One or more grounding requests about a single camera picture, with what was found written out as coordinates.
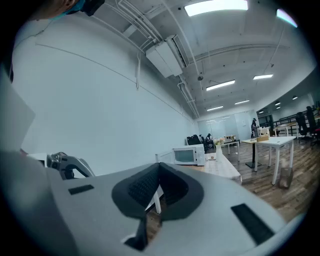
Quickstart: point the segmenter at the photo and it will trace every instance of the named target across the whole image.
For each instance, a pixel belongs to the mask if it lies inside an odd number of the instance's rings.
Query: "ceiling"
[[[280,95],[279,98],[274,99],[272,103],[259,109],[257,111],[258,117],[264,117],[272,114],[274,111],[277,111],[277,107],[275,103],[277,101],[281,102],[281,107],[290,105],[293,102],[293,96],[297,96],[298,98],[301,96],[305,96],[310,92],[317,90],[320,82],[320,72],[319,67],[316,67],[302,82],[300,82],[293,89],[285,93],[284,95]]]
[[[144,13],[165,39],[177,34],[191,64],[183,75],[191,90],[200,116],[207,109],[236,102],[257,100],[260,88],[274,90],[295,72],[302,56],[309,52],[299,28],[276,17],[277,6],[269,0],[248,0],[248,10],[222,10],[189,17],[184,6],[201,1],[166,1],[189,42],[161,0],[128,0]],[[130,22],[117,13],[115,0],[106,0],[95,16],[123,33],[138,46],[146,38]],[[253,80],[256,75],[273,74],[272,78]],[[198,76],[203,76],[201,83]],[[206,87],[235,80],[235,84],[206,91]]]

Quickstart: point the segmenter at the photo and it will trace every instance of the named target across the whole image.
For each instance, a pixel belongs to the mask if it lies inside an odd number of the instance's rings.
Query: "white microwave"
[[[205,149],[203,144],[181,146],[172,149],[175,165],[205,165]]]

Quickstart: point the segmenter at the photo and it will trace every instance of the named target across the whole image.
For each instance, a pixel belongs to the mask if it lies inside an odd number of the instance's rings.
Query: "air conditioning unit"
[[[146,57],[165,77],[178,76],[189,65],[189,59],[177,35],[171,35],[149,48]]]

